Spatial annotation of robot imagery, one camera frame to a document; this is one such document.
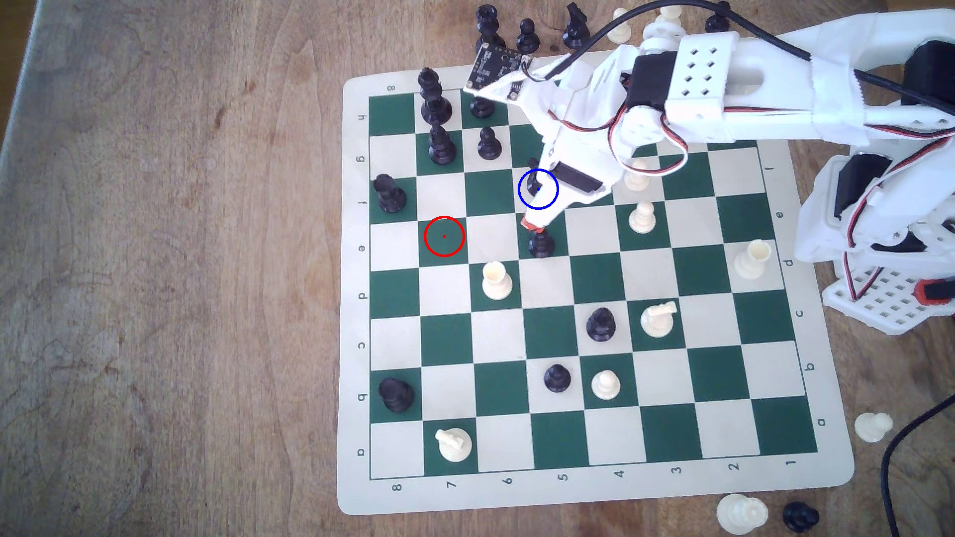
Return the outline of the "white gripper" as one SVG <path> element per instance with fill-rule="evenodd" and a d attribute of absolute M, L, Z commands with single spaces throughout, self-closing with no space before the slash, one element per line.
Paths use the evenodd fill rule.
<path fill-rule="evenodd" d="M 569 205 L 591 204 L 608 194 L 624 175 L 619 160 L 625 148 L 611 153 L 607 134 L 627 96 L 625 82 L 637 49 L 621 45 L 599 64 L 579 58 L 552 80 L 544 77 L 562 62 L 555 58 L 532 69 L 524 57 L 514 82 L 521 89 L 516 104 L 542 138 L 536 160 L 540 189 L 521 219 L 521 226 L 540 230 Z"/>

